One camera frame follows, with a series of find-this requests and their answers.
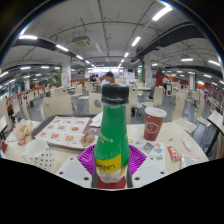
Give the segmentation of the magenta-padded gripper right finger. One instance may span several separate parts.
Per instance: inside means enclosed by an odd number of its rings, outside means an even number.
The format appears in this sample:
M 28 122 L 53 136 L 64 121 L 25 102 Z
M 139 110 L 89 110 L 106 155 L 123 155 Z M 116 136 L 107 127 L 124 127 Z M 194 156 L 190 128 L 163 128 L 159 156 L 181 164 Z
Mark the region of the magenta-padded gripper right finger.
M 152 150 L 149 154 L 129 146 L 130 157 L 127 172 L 127 187 L 140 188 L 165 176 L 164 149 Z

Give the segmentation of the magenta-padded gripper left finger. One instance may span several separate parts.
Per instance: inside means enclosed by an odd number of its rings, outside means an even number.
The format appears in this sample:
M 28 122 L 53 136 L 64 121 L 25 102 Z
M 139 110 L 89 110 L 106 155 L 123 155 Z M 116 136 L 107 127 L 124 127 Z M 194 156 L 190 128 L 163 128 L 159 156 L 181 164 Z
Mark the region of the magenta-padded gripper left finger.
M 92 188 L 95 179 L 95 146 L 92 145 L 77 157 L 69 157 L 58 169 L 56 175 L 84 188 Z

